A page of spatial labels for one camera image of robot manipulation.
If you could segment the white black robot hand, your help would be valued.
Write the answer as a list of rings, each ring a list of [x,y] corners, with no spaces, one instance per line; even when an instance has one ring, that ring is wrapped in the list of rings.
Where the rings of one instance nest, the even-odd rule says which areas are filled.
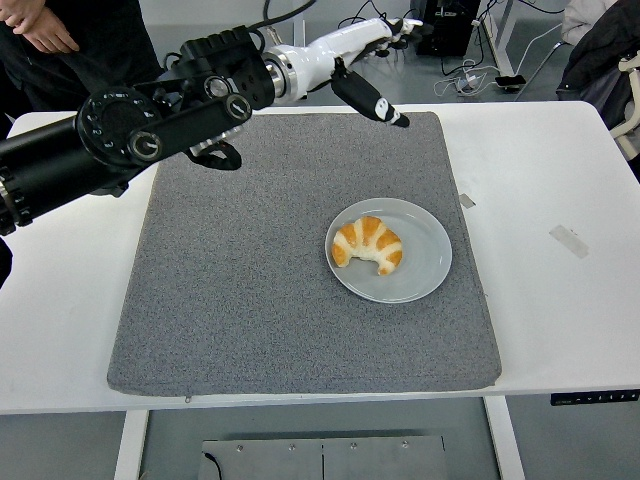
[[[366,118],[401,128],[410,125],[373,85],[351,70],[361,59],[419,38],[426,25],[409,18],[375,18],[336,30],[306,47],[282,46],[271,52],[282,59],[284,86],[280,99],[298,100],[329,85],[343,102]]]

